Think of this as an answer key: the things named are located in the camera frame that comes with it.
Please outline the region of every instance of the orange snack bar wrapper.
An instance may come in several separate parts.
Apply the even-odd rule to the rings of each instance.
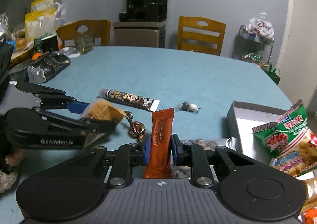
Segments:
[[[171,170],[171,134],[174,108],[152,112],[152,143],[144,178],[173,178]]]
[[[310,209],[306,212],[305,224],[317,224],[317,209]]]

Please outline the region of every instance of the round black pad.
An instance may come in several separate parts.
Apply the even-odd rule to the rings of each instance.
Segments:
[[[237,215],[257,221],[278,221],[296,215],[302,208],[306,193],[296,178],[269,166],[236,169],[220,183],[219,196]]]
[[[33,176],[18,187],[16,201],[23,215],[55,222],[84,214],[99,203],[103,194],[98,178]]]
[[[41,115],[34,110],[26,108],[14,108],[6,115],[6,122],[9,128],[23,130],[31,133],[42,133],[48,129],[48,122],[42,119]]]
[[[256,198],[269,200],[278,198],[283,193],[283,186],[274,179],[256,178],[247,184],[247,191]]]

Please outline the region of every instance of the prawn cracker bag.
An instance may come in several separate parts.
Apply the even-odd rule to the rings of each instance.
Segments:
[[[252,130],[272,157],[271,167],[294,177],[316,169],[317,137],[307,126],[302,100],[295,103],[277,122],[269,122]]]

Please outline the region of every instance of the wooden chair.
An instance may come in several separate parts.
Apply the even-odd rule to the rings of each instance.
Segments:
[[[110,27],[111,22],[107,19],[104,20],[80,20],[57,29],[57,34],[64,42],[67,40],[73,40],[75,35],[78,33],[77,29],[81,26],[86,26],[88,30],[93,30],[95,37],[100,37],[100,46],[109,46],[110,41]]]
[[[201,26],[198,24],[199,21],[204,21],[207,23],[206,26]],[[214,35],[206,35],[196,32],[184,31],[183,28],[196,28],[211,32],[218,32],[219,36]],[[180,16],[179,18],[179,29],[178,29],[178,37],[177,37],[177,49],[199,52],[199,53],[207,53],[213,55],[220,55],[224,32],[226,30],[226,24],[218,21],[214,21],[211,19],[203,18],[203,17],[184,17]],[[190,39],[201,41],[205,43],[216,44],[217,48],[212,48],[209,46],[199,45],[199,44],[191,44],[184,43],[183,39]]]

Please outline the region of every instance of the bowl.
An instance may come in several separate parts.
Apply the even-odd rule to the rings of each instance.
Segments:
[[[28,81],[28,67],[34,63],[34,60],[26,60],[9,70],[8,75],[12,81]]]

